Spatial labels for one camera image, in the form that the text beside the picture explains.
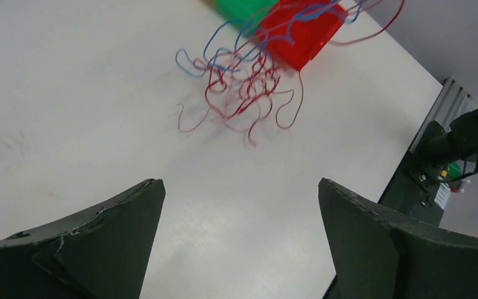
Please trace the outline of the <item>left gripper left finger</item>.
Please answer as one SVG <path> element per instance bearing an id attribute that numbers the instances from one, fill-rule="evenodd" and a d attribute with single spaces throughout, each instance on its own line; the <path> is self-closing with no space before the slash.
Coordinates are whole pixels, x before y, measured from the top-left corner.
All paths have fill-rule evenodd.
<path id="1" fill-rule="evenodd" d="M 165 196 L 147 179 L 0 240 L 0 298 L 138 298 Z"/>

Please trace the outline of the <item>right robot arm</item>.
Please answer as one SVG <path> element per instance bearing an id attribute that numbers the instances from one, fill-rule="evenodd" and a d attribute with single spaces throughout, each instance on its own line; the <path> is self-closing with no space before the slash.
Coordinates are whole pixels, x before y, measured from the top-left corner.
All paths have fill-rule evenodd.
<path id="1" fill-rule="evenodd" d="M 431 121 L 414 150 L 415 168 L 428 181 L 452 183 L 478 173 L 478 109 L 467 112 L 449 125 L 446 131 Z M 441 171 L 451 163 L 462 160 L 475 162 L 473 172 L 462 173 L 452 179 L 439 179 Z"/>

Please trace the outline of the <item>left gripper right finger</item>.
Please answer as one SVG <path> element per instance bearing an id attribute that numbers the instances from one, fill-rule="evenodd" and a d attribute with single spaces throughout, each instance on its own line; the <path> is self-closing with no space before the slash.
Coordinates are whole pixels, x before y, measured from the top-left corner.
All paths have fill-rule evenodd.
<path id="1" fill-rule="evenodd" d="M 478 298 L 478 238 L 441 229 L 321 179 L 319 207 L 340 298 Z"/>

